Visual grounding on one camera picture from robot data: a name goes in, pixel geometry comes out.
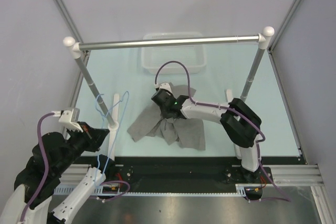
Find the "grey t shirt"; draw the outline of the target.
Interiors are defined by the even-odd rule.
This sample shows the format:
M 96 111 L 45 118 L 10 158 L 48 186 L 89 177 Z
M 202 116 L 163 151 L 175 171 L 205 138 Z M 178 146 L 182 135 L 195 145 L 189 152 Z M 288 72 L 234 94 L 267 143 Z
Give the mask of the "grey t shirt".
M 204 123 L 199 119 L 165 119 L 158 105 L 151 102 L 127 129 L 137 142 L 144 137 L 160 137 L 168 145 L 178 143 L 181 148 L 206 150 Z

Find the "light blue plastic hanger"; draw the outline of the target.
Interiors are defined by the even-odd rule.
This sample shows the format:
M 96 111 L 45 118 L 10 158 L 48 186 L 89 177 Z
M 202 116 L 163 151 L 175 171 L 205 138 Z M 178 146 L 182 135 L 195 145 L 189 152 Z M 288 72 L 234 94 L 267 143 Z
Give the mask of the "light blue plastic hanger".
M 119 95 L 118 93 L 115 93 L 113 95 L 112 106 L 108 109 L 108 112 L 110 113 L 110 116 L 114 121 L 114 124 L 110 125 L 110 123 L 108 123 L 107 125 L 108 130 L 109 130 L 108 152 L 107 152 L 107 159 L 101 169 L 101 173 L 106 176 L 106 179 L 108 178 L 108 175 L 107 175 L 108 165 L 112 165 L 112 162 L 115 161 L 116 138 L 119 134 L 120 124 L 122 123 L 124 113 L 128 105 L 129 97 L 130 97 L 129 91 L 126 91 L 123 95 Z M 120 103 L 122 102 L 125 102 L 125 105 L 124 105 L 124 110 L 121 115 L 121 119 L 119 120 L 119 106 L 120 106 Z

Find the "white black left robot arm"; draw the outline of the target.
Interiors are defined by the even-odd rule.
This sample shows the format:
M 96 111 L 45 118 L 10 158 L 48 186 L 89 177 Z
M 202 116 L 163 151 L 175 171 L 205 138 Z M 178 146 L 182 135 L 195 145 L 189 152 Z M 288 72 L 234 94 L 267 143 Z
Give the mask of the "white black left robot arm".
M 75 215 L 101 183 L 115 178 L 116 169 L 103 164 L 107 156 L 91 164 L 81 182 L 53 211 L 48 211 L 54 190 L 63 173 L 85 151 L 96 152 L 109 134 L 107 129 L 95 129 L 79 122 L 79 130 L 68 131 L 65 139 L 59 132 L 38 133 L 38 144 L 26 167 L 17 175 L 14 187 L 25 187 L 24 207 L 18 223 L 72 223 Z

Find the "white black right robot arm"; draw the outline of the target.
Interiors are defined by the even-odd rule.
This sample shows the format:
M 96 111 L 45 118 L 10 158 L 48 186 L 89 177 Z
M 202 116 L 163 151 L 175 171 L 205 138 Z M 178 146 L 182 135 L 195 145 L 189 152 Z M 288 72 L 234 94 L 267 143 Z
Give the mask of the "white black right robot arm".
M 243 100 L 234 98 L 224 105 L 196 102 L 187 95 L 175 98 L 163 88 L 157 88 L 151 100 L 158 105 L 165 119 L 198 119 L 220 124 L 229 139 L 239 147 L 241 163 L 238 176 L 249 183 L 261 177 L 258 143 L 266 138 L 260 129 L 260 117 Z

